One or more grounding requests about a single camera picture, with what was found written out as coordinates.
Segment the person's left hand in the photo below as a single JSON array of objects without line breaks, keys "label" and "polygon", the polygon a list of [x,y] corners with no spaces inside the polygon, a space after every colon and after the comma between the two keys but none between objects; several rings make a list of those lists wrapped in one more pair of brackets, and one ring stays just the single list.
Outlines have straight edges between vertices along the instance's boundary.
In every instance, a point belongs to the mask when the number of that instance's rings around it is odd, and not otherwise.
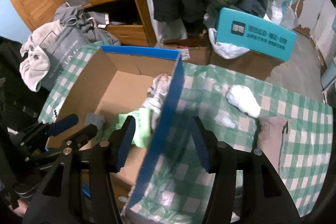
[{"label": "person's left hand", "polygon": [[21,218],[25,216],[25,213],[28,207],[29,207],[29,204],[23,200],[18,200],[18,207],[16,209],[13,209],[13,207],[9,205],[9,209]]}]

